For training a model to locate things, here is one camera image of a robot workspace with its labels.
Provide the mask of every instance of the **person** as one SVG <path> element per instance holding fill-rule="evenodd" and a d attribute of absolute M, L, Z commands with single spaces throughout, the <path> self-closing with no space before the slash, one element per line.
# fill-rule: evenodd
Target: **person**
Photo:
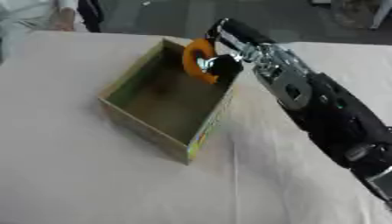
<path fill-rule="evenodd" d="M 86 32 L 79 0 L 0 0 L 2 58 L 10 57 L 32 31 Z"/>

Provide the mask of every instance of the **white shirt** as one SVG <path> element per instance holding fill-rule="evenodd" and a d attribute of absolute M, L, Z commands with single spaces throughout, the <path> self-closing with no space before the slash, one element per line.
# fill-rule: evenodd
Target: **white shirt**
<path fill-rule="evenodd" d="M 7 18 L 36 18 L 53 13 L 55 9 L 78 8 L 79 0 L 0 0 L 0 20 Z"/>

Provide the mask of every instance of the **white table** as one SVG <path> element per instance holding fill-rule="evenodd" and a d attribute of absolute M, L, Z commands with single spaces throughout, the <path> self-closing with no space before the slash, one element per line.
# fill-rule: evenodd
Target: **white table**
<path fill-rule="evenodd" d="M 390 223 L 248 67 L 189 166 L 110 124 L 97 93 L 160 39 L 35 32 L 0 67 L 0 223 Z M 392 47 L 288 47 L 392 124 Z"/>

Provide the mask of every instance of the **robotic arm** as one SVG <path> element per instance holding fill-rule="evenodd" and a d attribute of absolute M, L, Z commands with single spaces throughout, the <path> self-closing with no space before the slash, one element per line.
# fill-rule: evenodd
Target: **robotic arm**
<path fill-rule="evenodd" d="M 216 41 L 235 53 L 216 55 Z M 293 52 L 229 18 L 191 43 L 183 57 L 190 75 L 212 84 L 240 72 L 243 61 L 255 65 L 257 79 L 331 160 L 392 207 L 392 129 L 336 81 L 313 72 Z"/>

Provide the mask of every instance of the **chair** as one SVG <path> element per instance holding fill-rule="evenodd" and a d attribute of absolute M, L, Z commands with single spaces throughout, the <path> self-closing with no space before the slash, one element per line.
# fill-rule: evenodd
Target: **chair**
<path fill-rule="evenodd" d="M 370 29 L 378 29 L 382 21 L 387 17 L 389 12 L 392 10 L 392 0 L 382 0 L 380 8 L 375 13 L 373 24 Z"/>
<path fill-rule="evenodd" d="M 90 32 L 101 32 L 100 23 L 104 20 L 104 15 L 98 0 L 80 0 L 78 12 Z"/>

